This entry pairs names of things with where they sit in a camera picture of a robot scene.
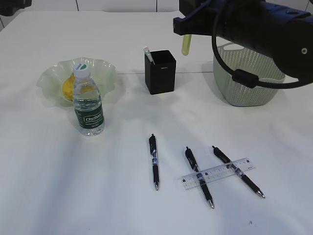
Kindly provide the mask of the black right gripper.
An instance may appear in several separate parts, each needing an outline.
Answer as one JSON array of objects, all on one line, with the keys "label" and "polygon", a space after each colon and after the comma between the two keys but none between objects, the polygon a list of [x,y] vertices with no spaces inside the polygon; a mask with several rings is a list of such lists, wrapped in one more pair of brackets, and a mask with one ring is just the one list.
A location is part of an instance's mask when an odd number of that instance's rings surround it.
[{"label": "black right gripper", "polygon": [[184,17],[173,19],[173,32],[180,36],[211,36],[214,19],[219,10],[219,0],[179,0],[179,12]]}]

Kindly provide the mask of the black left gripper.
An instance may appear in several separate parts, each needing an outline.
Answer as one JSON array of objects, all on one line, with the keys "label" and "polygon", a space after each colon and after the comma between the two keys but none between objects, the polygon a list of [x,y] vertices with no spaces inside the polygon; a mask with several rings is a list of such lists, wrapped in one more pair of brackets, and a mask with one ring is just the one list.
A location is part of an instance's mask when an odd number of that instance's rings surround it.
[{"label": "black left gripper", "polygon": [[0,15],[13,16],[18,10],[30,7],[32,0],[0,0]]}]

